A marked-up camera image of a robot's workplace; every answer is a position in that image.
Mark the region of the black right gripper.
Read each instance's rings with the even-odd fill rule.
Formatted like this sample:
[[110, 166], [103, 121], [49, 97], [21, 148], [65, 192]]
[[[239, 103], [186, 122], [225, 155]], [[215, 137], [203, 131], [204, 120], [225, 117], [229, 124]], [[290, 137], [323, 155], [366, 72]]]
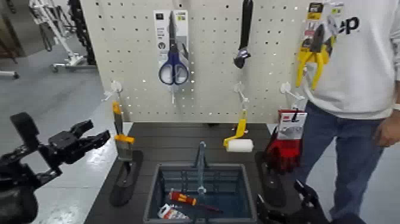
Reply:
[[258, 220], [263, 224], [271, 224], [271, 221], [277, 223], [293, 223], [293, 224], [329, 224], [330, 221], [326, 218], [323, 210], [320, 208], [319, 197], [316, 191], [309, 185], [296, 180], [294, 188], [299, 195], [302, 196], [300, 210], [285, 214], [280, 211], [270, 211], [265, 206], [265, 201], [260, 194], [257, 194], [257, 216]]

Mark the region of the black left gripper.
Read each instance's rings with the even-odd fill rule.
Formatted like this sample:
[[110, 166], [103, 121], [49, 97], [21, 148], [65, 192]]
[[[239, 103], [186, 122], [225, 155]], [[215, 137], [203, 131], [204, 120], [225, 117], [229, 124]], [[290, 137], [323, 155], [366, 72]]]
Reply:
[[[75, 135], [83, 135], [93, 128], [91, 120], [84, 120], [73, 125], [70, 132], [62, 131], [48, 139], [60, 162], [73, 164], [84, 156], [81, 150], [80, 138]], [[92, 150], [102, 147], [110, 138], [109, 130], [105, 130], [94, 136], [87, 136], [82, 139], [82, 148]]]

